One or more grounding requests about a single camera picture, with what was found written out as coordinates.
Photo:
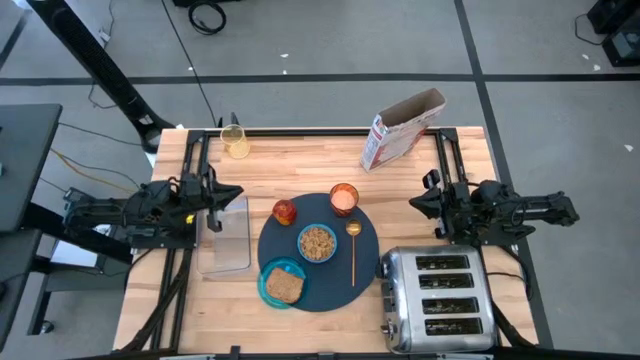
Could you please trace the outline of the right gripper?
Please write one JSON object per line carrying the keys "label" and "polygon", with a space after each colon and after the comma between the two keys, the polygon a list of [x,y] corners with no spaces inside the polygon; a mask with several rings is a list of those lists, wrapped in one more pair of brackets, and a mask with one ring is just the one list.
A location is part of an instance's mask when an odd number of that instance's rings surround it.
{"label": "right gripper", "polygon": [[436,219],[438,239],[451,239],[456,229],[469,225],[471,211],[470,183],[463,181],[445,183],[437,169],[423,177],[427,191],[409,200],[409,204],[429,219]]}

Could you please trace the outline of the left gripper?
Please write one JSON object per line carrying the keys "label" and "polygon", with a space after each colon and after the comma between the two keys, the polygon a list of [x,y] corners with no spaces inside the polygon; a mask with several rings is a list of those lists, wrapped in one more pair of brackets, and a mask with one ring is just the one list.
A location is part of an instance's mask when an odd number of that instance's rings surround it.
{"label": "left gripper", "polygon": [[244,189],[239,185],[220,184],[211,165],[206,165],[197,173],[183,173],[177,190],[183,208],[191,211],[208,210],[207,227],[213,232],[222,231],[222,223],[217,212],[243,192]]}

